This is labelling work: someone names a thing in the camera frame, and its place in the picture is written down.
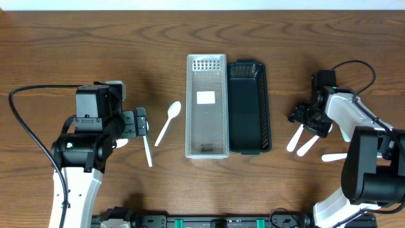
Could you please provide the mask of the white plastic spoon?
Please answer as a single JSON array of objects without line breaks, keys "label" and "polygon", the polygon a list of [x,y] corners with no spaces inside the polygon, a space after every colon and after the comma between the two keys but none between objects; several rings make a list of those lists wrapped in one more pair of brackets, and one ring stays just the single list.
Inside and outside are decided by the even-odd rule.
[{"label": "white plastic spoon", "polygon": [[298,149],[297,155],[304,156],[319,138],[320,137],[317,135],[313,136],[308,142]]}]

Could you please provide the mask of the white plastic fork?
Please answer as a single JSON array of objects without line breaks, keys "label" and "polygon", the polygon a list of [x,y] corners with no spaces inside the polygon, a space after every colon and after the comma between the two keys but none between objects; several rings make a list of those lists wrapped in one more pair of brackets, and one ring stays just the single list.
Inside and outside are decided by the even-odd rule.
[{"label": "white plastic fork", "polygon": [[293,152],[293,150],[295,150],[297,143],[301,137],[301,134],[304,130],[304,125],[301,124],[299,126],[299,128],[297,129],[297,131],[295,132],[295,134],[292,136],[291,140],[289,141],[289,143],[287,144],[286,150],[288,152]]}]

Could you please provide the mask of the mint green plastic fork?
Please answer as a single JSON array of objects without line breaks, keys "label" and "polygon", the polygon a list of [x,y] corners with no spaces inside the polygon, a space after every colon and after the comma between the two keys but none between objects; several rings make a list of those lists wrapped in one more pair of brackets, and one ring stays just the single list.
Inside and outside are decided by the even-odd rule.
[{"label": "mint green plastic fork", "polygon": [[339,129],[341,131],[343,140],[347,143],[351,142],[353,130],[351,128],[341,126],[339,126]]}]

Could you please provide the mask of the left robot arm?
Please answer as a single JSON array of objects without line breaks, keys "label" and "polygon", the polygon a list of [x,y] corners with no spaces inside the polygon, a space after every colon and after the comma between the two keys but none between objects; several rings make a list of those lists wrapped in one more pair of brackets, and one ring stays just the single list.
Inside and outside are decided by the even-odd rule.
[{"label": "left robot arm", "polygon": [[65,121],[51,153],[61,172],[54,173],[50,227],[90,227],[106,161],[128,139],[146,137],[146,110],[125,111],[122,81],[80,85],[76,114]]}]

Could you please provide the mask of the white utensil under right arm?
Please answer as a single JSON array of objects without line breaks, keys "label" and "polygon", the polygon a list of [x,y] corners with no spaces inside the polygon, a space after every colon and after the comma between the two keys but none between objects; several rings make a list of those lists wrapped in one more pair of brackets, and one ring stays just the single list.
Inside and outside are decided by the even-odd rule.
[{"label": "white utensil under right arm", "polygon": [[[321,156],[323,162],[333,162],[336,160],[346,159],[348,156],[347,153],[332,153],[332,154],[324,154]],[[369,160],[371,157],[376,156],[377,158],[381,158],[382,154],[377,153],[375,155],[359,155],[358,160]]]}]

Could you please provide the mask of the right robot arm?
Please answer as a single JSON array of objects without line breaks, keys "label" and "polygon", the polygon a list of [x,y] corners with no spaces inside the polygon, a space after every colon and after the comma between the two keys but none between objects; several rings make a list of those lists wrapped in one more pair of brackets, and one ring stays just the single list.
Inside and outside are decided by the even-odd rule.
[{"label": "right robot arm", "polygon": [[337,124],[349,149],[341,186],[302,215],[300,227],[343,227],[365,213],[392,214],[404,208],[404,131],[381,121],[352,89],[339,87],[334,70],[311,77],[311,102],[298,103],[289,122],[301,126],[287,146],[292,151],[306,129],[325,138]]}]

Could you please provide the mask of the white spoon under left arm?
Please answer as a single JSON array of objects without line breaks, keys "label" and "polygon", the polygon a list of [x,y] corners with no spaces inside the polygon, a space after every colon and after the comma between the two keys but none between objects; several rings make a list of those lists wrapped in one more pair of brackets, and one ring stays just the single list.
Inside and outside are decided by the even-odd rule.
[{"label": "white spoon under left arm", "polygon": [[128,139],[117,139],[116,148],[122,148],[128,143]]}]

